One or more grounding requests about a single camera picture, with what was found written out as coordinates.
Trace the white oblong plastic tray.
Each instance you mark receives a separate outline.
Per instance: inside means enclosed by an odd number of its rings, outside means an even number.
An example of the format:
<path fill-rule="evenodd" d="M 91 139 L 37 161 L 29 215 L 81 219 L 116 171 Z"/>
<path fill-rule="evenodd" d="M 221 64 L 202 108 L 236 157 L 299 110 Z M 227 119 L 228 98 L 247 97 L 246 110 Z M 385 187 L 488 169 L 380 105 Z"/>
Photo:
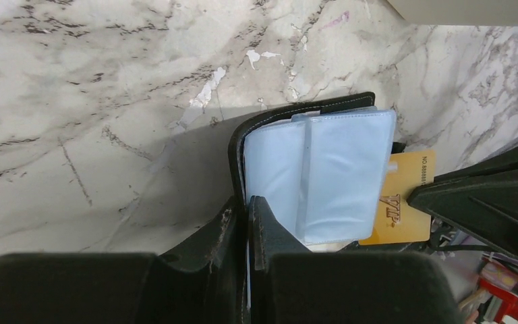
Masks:
<path fill-rule="evenodd" d="M 413 24 L 518 26 L 518 0 L 389 0 Z"/>

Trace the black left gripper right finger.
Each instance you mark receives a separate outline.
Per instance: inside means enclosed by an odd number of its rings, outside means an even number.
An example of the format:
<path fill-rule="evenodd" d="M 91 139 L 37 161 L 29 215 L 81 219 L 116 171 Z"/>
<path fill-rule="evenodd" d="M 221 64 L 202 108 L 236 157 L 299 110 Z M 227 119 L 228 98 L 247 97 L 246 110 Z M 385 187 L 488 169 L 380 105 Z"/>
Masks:
<path fill-rule="evenodd" d="M 253 323 L 463 323 L 441 268 L 416 252 L 312 252 L 248 204 Z"/>

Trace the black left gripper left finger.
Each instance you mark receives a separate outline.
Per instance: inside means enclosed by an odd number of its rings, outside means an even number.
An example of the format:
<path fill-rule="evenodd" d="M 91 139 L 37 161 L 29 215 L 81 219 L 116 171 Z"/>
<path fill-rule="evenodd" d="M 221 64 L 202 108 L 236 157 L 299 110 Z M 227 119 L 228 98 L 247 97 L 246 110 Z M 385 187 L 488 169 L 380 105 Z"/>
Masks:
<path fill-rule="evenodd" d="M 163 254 L 0 256 L 0 323 L 241 323 L 235 201 Z"/>

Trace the gold VIP card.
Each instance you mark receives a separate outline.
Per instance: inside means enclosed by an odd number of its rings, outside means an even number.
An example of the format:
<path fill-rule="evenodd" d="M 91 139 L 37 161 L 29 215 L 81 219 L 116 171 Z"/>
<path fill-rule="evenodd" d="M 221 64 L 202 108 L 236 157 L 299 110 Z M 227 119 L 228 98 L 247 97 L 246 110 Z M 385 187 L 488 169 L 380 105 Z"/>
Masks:
<path fill-rule="evenodd" d="M 362 246 L 425 242 L 430 238 L 431 216 L 410 207 L 412 191 L 433 182 L 433 150 L 392 154 L 380 193 L 372 235 Z"/>

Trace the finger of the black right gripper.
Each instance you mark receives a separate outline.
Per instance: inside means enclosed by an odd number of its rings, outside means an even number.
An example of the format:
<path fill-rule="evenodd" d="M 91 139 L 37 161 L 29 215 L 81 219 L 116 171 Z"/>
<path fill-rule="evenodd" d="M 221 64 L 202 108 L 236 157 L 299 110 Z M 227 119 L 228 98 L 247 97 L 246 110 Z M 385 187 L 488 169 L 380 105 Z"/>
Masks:
<path fill-rule="evenodd" d="M 518 145 L 436 177 L 407 203 L 518 260 Z"/>

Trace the black leather card holder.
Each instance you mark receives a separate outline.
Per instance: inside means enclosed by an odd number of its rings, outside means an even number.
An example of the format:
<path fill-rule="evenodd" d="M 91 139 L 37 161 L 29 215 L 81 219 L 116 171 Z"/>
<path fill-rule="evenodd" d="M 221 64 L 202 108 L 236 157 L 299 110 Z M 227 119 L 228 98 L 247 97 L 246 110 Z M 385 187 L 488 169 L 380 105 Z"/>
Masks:
<path fill-rule="evenodd" d="M 228 159 L 238 207 L 266 200 L 306 246 L 372 235 L 397 114 L 363 92 L 266 110 L 236 127 Z"/>

